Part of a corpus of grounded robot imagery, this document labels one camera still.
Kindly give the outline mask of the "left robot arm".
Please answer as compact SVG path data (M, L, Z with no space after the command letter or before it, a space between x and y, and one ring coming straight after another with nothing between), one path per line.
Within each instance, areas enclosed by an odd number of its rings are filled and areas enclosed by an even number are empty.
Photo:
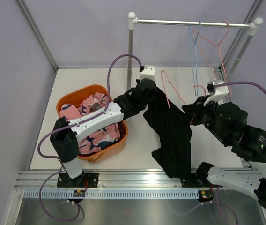
M107 125L139 114L156 95L155 81L145 78L104 109L70 121L58 119L51 132L50 142L66 171L67 184L78 187L84 181L84 172L78 159L78 142Z

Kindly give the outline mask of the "black shorts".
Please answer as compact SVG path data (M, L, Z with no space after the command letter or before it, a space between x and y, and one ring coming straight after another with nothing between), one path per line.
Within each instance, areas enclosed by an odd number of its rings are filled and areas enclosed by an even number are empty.
M156 90L156 98L148 103L143 114L160 140L160 148L152 152L152 157L169 178L187 179L191 174L190 122L161 89Z

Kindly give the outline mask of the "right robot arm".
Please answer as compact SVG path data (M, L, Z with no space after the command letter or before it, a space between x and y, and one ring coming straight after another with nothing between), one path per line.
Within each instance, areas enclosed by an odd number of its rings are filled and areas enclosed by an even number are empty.
M207 103L207 99L199 97L193 104L182 106L191 125L203 125L224 147L231 147L233 153L255 167L262 178L243 177L203 162L195 174L197 184L228 187L252 197L266 209L266 131L248 125L248 113L236 104Z

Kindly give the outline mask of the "pink hanger of black shorts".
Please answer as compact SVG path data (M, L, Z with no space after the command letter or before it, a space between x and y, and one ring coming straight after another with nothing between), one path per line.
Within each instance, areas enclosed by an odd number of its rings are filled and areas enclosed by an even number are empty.
M194 97L192 75L184 70L163 69L160 71L160 76L167 102L169 101L169 105L172 103L181 113L184 113L190 124L191 119L185 107L192 103Z

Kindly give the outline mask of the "pink patterned shorts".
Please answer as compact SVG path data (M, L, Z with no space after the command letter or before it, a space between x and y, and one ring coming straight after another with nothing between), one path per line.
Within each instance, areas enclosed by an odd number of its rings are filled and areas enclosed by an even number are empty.
M117 103L111 102L107 96L107 104L102 108L97 106L96 110L84 116L79 115L77 119L66 120L64 117L62 118L71 125L75 125L72 127L72 131L77 133L76 139L79 146L79 142L87 136L106 126L121 122L123 117L124 114L121 112L121 107Z

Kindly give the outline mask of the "blue hanger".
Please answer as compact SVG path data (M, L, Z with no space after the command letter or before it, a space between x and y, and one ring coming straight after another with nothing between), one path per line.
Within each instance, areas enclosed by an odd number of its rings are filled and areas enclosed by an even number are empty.
M199 29L198 33L201 28L201 20L199 20ZM192 77L193 77L193 89L194 94L197 97L199 94L198 91L198 64L197 64L197 39L199 34L196 35L195 38L192 37L192 29L188 27L188 43L189 43L189 50L190 50L190 62L192 68Z

